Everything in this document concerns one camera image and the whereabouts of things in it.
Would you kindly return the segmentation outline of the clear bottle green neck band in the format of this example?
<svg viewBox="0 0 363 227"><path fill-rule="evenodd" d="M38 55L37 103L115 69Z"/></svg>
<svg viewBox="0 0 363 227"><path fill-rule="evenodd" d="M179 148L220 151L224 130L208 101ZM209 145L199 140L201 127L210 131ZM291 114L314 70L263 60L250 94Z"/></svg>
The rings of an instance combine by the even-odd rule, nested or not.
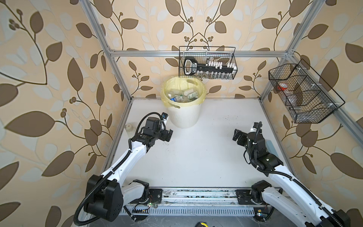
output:
<svg viewBox="0 0 363 227"><path fill-rule="evenodd" d="M197 99L199 97L199 93L196 89L188 89L188 90L184 91L183 94L189 100Z"/></svg>

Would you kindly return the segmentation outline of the clear bottle blue label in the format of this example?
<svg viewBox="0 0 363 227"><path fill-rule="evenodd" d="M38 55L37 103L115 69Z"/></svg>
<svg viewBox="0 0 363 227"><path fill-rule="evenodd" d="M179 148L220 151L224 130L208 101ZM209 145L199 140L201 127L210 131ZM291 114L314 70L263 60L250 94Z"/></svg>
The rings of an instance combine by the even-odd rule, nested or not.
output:
<svg viewBox="0 0 363 227"><path fill-rule="evenodd" d="M189 103L191 100L187 96L175 96L171 98L171 101L177 102L177 103Z"/></svg>

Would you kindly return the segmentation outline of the clear bottle green white label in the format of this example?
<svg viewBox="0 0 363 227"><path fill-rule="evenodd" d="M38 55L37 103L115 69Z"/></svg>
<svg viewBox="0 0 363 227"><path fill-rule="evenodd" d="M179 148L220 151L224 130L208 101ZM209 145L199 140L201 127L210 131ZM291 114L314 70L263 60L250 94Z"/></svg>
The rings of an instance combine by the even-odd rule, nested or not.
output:
<svg viewBox="0 0 363 227"><path fill-rule="evenodd" d="M171 90L166 92L166 96L169 99L173 99L175 96L182 96L182 95L183 95L183 91L178 90L178 89L171 89Z"/></svg>

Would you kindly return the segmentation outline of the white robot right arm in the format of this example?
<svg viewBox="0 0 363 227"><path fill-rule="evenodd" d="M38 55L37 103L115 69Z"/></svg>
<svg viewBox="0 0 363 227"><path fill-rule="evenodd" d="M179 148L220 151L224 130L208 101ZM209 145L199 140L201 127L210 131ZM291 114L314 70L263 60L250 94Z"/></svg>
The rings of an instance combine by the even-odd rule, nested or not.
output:
<svg viewBox="0 0 363 227"><path fill-rule="evenodd" d="M283 162L267 150L261 123L255 123L249 133L236 129L233 140L245 148L247 164L278 184L277 190L261 180L249 193L236 191L242 202L270 205L298 227L349 227L351 219L343 210L336 211L300 182Z"/></svg>

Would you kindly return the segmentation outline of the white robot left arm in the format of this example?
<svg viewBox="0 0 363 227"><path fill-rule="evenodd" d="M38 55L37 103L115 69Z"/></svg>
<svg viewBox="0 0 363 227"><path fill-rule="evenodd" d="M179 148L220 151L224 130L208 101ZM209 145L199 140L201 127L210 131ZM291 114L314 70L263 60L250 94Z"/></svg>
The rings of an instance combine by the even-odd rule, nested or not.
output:
<svg viewBox="0 0 363 227"><path fill-rule="evenodd" d="M101 175L92 175L87 182L86 195L77 207L73 223L86 226L99 219L114 221L122 210L134 200L147 201L149 183L134 180L127 186L124 181L136 163L145 156L157 140L169 142L173 130L167 130L168 114L151 112L138 124L136 132L128 140L128 149Z"/></svg>

